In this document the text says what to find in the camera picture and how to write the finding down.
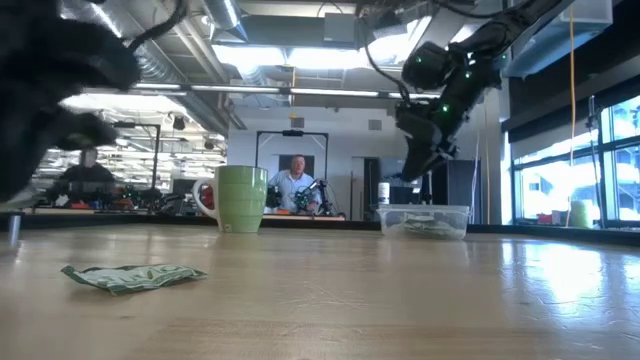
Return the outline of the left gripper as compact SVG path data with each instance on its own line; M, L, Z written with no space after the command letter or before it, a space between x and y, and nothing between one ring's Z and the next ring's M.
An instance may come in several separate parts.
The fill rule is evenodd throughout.
M127 90L140 77L133 50L104 25L61 17L59 0L0 0L0 203L27 187L49 149L84 150L118 137L93 113L32 99L62 100L85 87Z

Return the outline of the banknotes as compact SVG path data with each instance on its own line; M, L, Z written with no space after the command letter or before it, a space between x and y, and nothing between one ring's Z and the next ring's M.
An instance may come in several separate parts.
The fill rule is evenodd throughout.
M390 232L409 237L460 240L466 235L465 229L455 228L444 222L401 223L389 228Z

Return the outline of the green banknote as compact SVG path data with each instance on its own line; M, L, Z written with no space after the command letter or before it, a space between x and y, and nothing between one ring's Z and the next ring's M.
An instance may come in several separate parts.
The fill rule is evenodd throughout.
M91 267L85 270L67 265L61 272L79 284L107 291L114 296L156 290L208 276L207 273L188 266L171 264Z

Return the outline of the black tall cabinet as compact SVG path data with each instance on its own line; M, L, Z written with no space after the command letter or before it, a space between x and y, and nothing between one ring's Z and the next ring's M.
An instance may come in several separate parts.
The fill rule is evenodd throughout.
M451 160L431 172L435 205L468 206L472 224L482 224L483 194L480 160Z

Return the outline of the person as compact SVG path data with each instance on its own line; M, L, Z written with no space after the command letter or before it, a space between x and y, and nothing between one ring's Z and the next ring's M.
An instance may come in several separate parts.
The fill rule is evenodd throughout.
M305 158L296 154L292 157L288 170L281 170L269 180L270 186L278 188L282 194L280 209L288 210L291 213L313 213L321 201L320 194L314 193L310 203L301 210L295 203L295 194L309 187L314 178L305 173Z
M83 150L80 163L69 167L56 181L55 188L74 195L110 194L115 190L115 177L98 161L98 150Z

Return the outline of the long background workbench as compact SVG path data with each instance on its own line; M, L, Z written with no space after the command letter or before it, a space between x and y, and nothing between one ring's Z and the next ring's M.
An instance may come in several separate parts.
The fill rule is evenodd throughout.
M194 204L182 202L178 207L164 206L148 212L147 209L134 210L98 210L92 208L54 208L54 207L27 207L21 208L27 215L159 215L159 216L196 216L204 217Z

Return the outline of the long linear ceiling light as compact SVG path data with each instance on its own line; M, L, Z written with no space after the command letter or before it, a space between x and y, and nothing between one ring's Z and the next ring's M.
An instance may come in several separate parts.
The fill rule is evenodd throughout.
M334 96L334 97L401 99L401 94L399 92L300 88L300 87L137 83L133 86L133 88L135 90L160 90L160 91L177 91L177 92L186 92L186 91L217 92L217 93L225 92L225 93L239 93L239 94L318 95L318 96Z

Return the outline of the background black robot arms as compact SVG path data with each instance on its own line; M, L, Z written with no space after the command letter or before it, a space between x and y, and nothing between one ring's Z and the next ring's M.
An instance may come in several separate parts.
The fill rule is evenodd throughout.
M111 203L112 210L146 211L154 215L178 216L183 213L186 196L162 193L159 189L118 188Z
M267 189L266 207L272 212L283 215L309 215L312 217L345 217L344 213L329 200L326 194L328 183L326 180L316 179L309 186L289 195L289 199L295 204L294 211L281 208L284 195L277 186L269 186Z

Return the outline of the wooden workbench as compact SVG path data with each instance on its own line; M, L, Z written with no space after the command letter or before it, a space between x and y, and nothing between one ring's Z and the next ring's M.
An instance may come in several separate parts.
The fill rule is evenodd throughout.
M329 221L344 222L344 216L294 215L294 214L264 214L266 220L295 220L295 221Z

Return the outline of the grey ceiling box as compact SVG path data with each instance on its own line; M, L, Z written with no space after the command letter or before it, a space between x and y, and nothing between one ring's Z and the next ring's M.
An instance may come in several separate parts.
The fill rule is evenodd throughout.
M324 15L325 42L353 43L355 41L355 17L352 14L326 13Z

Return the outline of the black tripod stand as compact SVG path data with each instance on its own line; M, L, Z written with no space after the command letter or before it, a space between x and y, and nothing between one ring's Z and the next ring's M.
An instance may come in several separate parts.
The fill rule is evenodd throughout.
M597 206L600 215L598 220L599 228L604 230L606 228L607 215L604 184L604 160L601 150L603 145L601 112L602 108L597 104L596 96L591 95L588 98L588 117L586 127L589 130L591 158L594 168Z

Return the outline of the green ceramic mug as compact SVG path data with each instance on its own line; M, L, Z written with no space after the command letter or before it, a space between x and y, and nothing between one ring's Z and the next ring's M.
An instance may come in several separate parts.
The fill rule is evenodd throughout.
M200 199L201 187L213 189L213 209ZM268 189L268 171L259 167L217 167L213 178L198 179L192 196L201 213L217 221L221 232L256 233L259 230Z

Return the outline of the silver rectangular air duct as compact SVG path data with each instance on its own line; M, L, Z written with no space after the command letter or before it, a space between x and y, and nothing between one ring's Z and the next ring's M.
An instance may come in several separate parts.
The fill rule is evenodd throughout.
M419 46L426 42L446 48L450 42L462 41L469 37L479 24L454 14L449 10L439 10L433 16L413 20L399 26L404 33L376 39L372 43L374 60L384 66L399 66Z

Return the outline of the silver round air duct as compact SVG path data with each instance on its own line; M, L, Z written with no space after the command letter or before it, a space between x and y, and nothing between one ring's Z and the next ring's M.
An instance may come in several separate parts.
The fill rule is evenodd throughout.
M74 19L98 23L108 27L119 37L132 38L143 28L126 14L124 8L116 0L108 0L102 5L92 4L84 0L62 0L62 13ZM142 80L150 83L187 83L187 77L165 55L154 41L149 41L136 51L141 66ZM214 100L205 100L201 95L188 92L186 95L170 96L178 104L184 106L205 130L227 135L230 129L245 130L246 126L217 95Z

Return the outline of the black aluminium table frame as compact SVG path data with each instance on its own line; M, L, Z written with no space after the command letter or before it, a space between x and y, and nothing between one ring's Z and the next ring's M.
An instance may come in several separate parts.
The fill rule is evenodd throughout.
M217 222L203 217L163 217L133 214L25 214L23 212L0 213L0 232L9 229L12 216L21 219L25 229L54 229L106 225L173 225L215 227ZM282 229L329 229L350 231L381 231L381 225L373 222L264 219L262 227ZM640 232L589 230L543 226L476 225L467 227L467 234L527 235L565 242L582 242L620 245L640 248Z

